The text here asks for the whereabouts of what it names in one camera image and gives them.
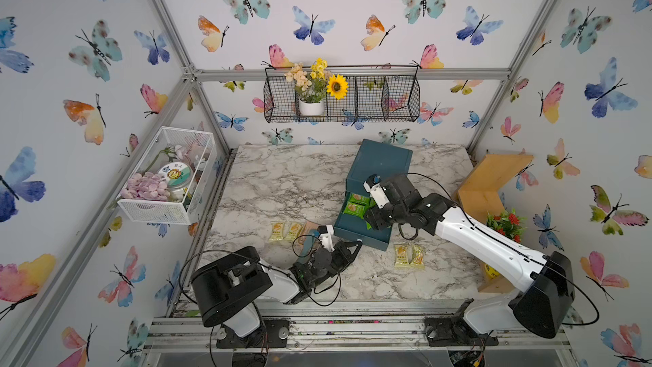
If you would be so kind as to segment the green cookie packet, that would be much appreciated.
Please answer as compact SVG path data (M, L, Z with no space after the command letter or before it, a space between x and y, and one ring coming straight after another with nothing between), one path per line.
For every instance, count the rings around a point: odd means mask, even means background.
M358 205L366 206L370 202L370 198L364 195L351 194L349 197L349 202L355 203Z
M354 217L363 218L367 207L365 205L358 204L356 202L348 202L345 205L344 214L352 215Z

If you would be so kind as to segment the yellow cookie packet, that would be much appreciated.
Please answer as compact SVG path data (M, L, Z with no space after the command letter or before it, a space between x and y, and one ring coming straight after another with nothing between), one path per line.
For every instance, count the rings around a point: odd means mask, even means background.
M395 268L409 268L410 267L410 246L406 244L398 244L395 248Z
M288 228L287 234L285 236L285 240L289 242L293 242L296 238L298 238L304 230L304 224L299 223L299 222L293 222L290 224L290 227Z
M285 239L285 222L272 223L272 233L269 237L270 242L283 241Z
M412 260L410 266L417 269L425 269L424 264L425 250L418 244L412 244Z

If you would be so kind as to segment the dark teal drawer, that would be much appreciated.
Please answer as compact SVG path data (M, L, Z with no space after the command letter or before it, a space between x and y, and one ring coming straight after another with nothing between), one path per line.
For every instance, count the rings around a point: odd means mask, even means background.
M345 202L334 223L334 234L344 240L361 241L365 246L386 251L391 240L392 228L374 229L364 218L360 219L359 217L344 214L345 205L349 202L351 194L350 192L345 194ZM374 206L375 201L370 198L369 204L366 205L366 212Z

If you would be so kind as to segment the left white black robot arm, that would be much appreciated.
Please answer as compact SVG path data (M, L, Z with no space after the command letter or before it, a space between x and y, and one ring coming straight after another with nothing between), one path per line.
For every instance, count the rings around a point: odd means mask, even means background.
M190 276L203 326L227 326L238 338L250 336L263 326L256 299L294 305L314 301L321 293L318 287L328 280L340 289L344 271L355 262L362 246L360 241L339 241L331 250L310 248L297 255L288 269L266 263L253 246L228 251Z

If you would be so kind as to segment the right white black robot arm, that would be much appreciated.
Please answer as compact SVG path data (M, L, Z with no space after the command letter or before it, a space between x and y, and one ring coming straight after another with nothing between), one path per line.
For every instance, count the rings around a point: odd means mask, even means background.
M524 328L542 338L556 337L575 299L572 266L565 255L545 255L512 241L438 193L422 196L405 173L386 180L373 174L364 188L375 203L364 214L373 229L408 224L436 235L491 266L514 287L499 297L469 301L453 319L454 332L481 336Z

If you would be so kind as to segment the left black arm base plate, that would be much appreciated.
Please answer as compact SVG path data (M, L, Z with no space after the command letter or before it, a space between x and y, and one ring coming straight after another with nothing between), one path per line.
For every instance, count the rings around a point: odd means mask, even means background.
M220 349L262 349L286 348L290 335L290 322L287 319L265 319L251 334L239 337L234 330L220 326L213 332L212 340Z

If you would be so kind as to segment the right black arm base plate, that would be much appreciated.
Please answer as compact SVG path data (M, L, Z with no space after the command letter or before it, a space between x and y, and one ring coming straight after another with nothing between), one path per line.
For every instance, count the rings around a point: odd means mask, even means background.
M499 340L490 334L475 332L465 321L464 312L473 299L463 302L454 314L440 315L424 320L424 334L430 347L479 346L494 347Z

